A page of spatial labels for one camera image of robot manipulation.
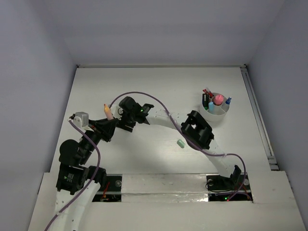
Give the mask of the orange highlighter marker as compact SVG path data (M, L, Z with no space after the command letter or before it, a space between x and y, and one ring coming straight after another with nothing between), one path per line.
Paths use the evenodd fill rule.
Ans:
M106 115L107 120L112 120L114 119L113 114L110 110L110 108L108 107L108 105L104 104L104 113Z

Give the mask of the black green highlighter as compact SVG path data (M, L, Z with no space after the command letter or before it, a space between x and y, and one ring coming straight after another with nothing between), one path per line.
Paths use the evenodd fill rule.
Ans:
M207 93L204 93L202 99L202 105L205 110L208 109L208 104L209 104L209 95Z

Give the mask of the blue highlighter marker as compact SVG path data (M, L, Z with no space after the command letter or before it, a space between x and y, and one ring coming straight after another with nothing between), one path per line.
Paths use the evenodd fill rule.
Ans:
M214 103L213 102L210 102L208 104L208 112L211 114L214 114Z

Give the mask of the red gel pen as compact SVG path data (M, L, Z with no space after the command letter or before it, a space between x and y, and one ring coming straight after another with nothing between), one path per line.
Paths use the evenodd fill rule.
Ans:
M214 94L209 90L209 88L203 89L203 92L207 95L209 95L210 98L214 97Z

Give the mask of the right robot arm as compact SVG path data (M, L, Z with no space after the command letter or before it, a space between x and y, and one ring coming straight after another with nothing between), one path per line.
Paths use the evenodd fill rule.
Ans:
M136 123L157 125L177 130L187 144L204 154L221 176L222 185L232 189L239 183L241 174L246 175L243 159L237 154L227 154L215 140L212 127L198 111L188 114L170 112L157 98L153 97L163 108L156 109L152 104L141 106L132 97L126 96L119 104L111 103L111 110L120 119L119 127L132 132Z

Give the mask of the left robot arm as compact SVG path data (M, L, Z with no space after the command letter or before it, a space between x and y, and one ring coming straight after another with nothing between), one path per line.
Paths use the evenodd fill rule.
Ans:
M56 202L47 231L78 231L96 192L106 186L106 170L100 167L100 141L109 142L118 119L91 120L84 127L69 118L69 124L79 132L80 141L66 140L60 146L59 172L56 182Z

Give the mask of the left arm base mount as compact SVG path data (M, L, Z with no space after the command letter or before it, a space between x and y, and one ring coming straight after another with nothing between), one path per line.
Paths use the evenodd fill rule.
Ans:
M121 202L122 175L107 175L106 184L98 190L92 202Z

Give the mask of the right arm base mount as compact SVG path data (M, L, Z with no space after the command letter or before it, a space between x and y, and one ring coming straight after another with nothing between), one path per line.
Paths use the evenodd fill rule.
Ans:
M242 173L238 166L230 178L208 175L205 187L210 202L253 201L248 174Z

